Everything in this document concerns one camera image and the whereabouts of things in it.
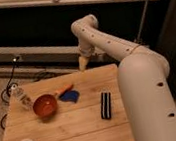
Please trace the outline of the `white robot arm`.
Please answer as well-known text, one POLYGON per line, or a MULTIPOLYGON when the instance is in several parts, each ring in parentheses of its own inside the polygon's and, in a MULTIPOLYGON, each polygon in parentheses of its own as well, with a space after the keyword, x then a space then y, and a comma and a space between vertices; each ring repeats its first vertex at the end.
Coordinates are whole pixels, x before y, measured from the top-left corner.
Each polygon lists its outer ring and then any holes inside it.
POLYGON ((71 25, 79 41, 79 69, 96 48, 120 62, 118 86, 135 141, 176 141, 176 106, 168 87, 170 64, 146 46, 99 31, 94 15, 71 25))

